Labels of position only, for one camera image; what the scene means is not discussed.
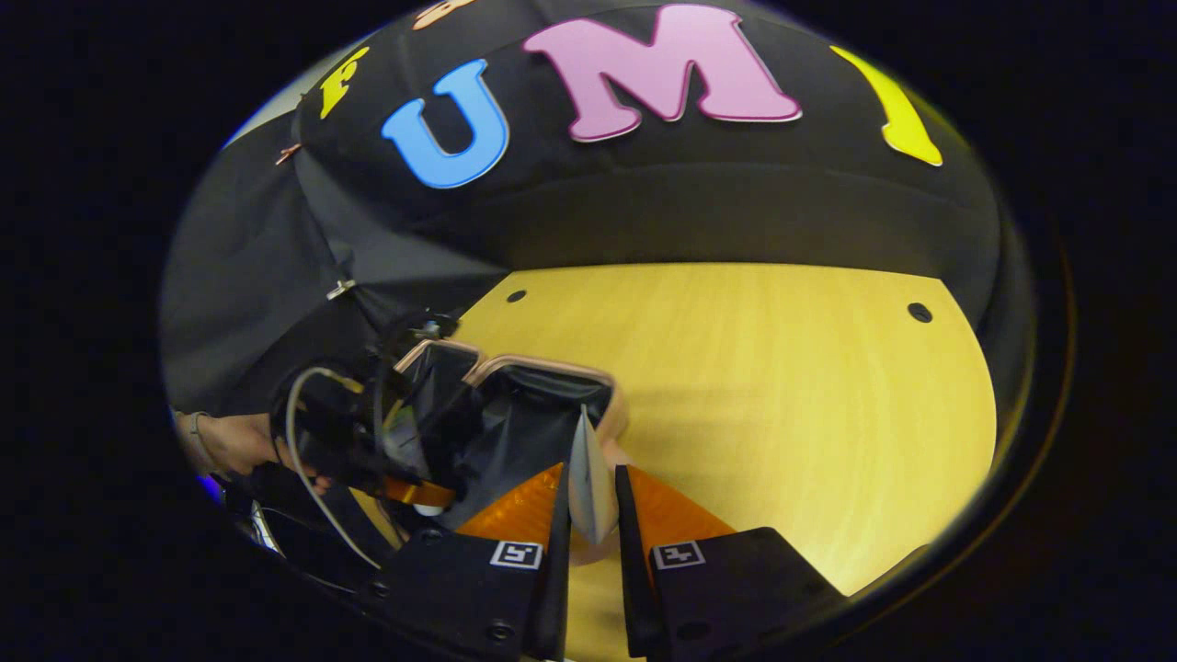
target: white cable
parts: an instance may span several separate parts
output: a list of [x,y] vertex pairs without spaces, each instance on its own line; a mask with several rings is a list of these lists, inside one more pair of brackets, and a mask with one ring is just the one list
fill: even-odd
[[368,564],[379,570],[380,564],[372,561],[368,558],[368,555],[360,551],[360,548],[355,545],[351,536],[348,536],[347,532],[344,531],[344,528],[339,525],[339,522],[335,521],[335,516],[327,510],[327,504],[322,503],[322,499],[319,498],[319,495],[315,494],[314,488],[311,485],[311,481],[306,477],[306,474],[302,472],[302,462],[299,459],[298,448],[294,445],[294,406],[298,403],[298,395],[299,391],[302,390],[302,384],[306,383],[306,380],[313,375],[322,375],[324,377],[331,377],[333,379],[343,379],[340,375],[332,370],[327,370],[326,368],[308,368],[298,376],[298,379],[294,379],[294,385],[291,386],[291,395],[286,399],[286,444],[290,446],[291,459],[294,461],[295,474],[298,474],[298,477],[302,479],[302,484],[306,485],[306,491],[311,494],[311,498],[314,499],[314,503],[319,504],[319,510],[322,510],[322,514],[327,516],[327,521],[335,528],[339,536],[344,538],[347,547],[352,548],[352,551],[359,555],[360,558],[367,561]]

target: screw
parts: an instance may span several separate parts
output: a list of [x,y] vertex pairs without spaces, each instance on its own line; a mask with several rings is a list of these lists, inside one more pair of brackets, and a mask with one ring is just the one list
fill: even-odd
[[506,641],[514,636],[514,629],[506,621],[491,621],[491,627],[486,628],[486,637],[493,641]]
[[932,320],[932,311],[927,310],[924,304],[911,304],[907,306],[907,312],[911,313],[911,317],[915,317],[923,323]]

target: human hand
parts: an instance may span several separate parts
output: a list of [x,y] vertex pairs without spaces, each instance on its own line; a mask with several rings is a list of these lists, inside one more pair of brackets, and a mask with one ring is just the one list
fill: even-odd
[[[187,425],[188,423],[184,423],[182,429],[187,429]],[[275,442],[270,441],[270,416],[266,413],[221,418],[201,415],[197,419],[197,428],[208,455],[222,469],[248,476],[266,462],[279,462],[287,469],[295,470],[285,439],[279,437]],[[274,446],[278,448],[278,457],[274,457]],[[315,494],[322,495],[331,486],[331,478],[320,476],[305,462],[302,471],[311,479]]]

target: pink letter m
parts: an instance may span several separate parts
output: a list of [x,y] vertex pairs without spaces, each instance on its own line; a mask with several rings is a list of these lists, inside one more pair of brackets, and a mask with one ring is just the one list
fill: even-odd
[[573,140],[592,143],[633,131],[641,113],[623,106],[605,78],[640,99],[666,121],[686,110],[691,67],[706,93],[699,111],[726,121],[789,121],[800,106],[777,81],[737,27],[740,18],[701,5],[667,5],[658,11],[649,46],[588,19],[553,25],[531,35],[524,51],[545,53],[564,79],[577,108],[568,127]]

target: blue letter u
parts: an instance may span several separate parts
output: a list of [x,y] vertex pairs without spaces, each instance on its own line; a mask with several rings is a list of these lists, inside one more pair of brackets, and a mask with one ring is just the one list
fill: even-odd
[[455,188],[486,174],[507,150],[510,128],[499,104],[483,82],[486,60],[474,60],[441,77],[434,94],[453,97],[470,123],[474,139],[457,154],[441,150],[421,118],[425,101],[413,99],[392,113],[380,135],[392,140],[421,184],[433,188]]

